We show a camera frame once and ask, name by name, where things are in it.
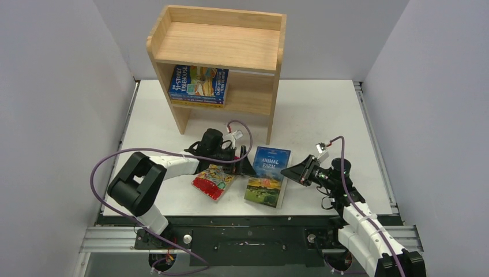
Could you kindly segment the animal farm book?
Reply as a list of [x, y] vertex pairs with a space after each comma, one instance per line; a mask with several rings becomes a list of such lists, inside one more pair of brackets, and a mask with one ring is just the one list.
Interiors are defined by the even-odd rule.
[[259, 146], [252, 164], [256, 176], [249, 177], [244, 199], [280, 209], [285, 195], [287, 178], [281, 171], [291, 165], [292, 151]]

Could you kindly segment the blue 91-storey treehouse book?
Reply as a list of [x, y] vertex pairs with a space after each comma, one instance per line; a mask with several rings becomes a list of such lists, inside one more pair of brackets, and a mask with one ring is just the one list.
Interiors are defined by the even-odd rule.
[[172, 100], [225, 105], [228, 69], [176, 65], [168, 93]]

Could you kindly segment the yellow 130-storey treehouse book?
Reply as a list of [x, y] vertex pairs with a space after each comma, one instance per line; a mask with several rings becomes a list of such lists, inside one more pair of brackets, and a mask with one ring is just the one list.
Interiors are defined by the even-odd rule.
[[219, 104], [219, 103], [192, 102], [192, 101], [184, 101], [184, 100], [172, 100], [171, 103], [173, 105], [206, 107], [206, 108], [224, 108], [225, 106], [224, 104]]

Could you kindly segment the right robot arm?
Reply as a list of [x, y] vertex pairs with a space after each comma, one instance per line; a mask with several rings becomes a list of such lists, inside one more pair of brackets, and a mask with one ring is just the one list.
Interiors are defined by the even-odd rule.
[[426, 276], [426, 265], [417, 251], [409, 251], [388, 231], [354, 187], [351, 163], [335, 158], [327, 169], [310, 155], [281, 174], [303, 186], [317, 184], [328, 191], [339, 219], [327, 229], [326, 240], [335, 248], [345, 247], [368, 276]]

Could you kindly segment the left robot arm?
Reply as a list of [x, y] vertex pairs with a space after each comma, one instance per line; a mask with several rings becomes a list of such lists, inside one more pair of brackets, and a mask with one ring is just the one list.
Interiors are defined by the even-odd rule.
[[241, 147], [239, 157], [235, 154], [235, 142], [226, 146], [222, 132], [209, 128], [200, 141], [175, 156], [150, 157], [139, 151], [133, 153], [109, 184], [107, 193], [150, 229], [150, 242], [163, 249], [172, 241], [171, 224], [155, 206], [163, 181], [196, 175], [211, 164], [220, 166], [229, 175], [254, 177], [256, 172], [246, 156], [247, 148]]

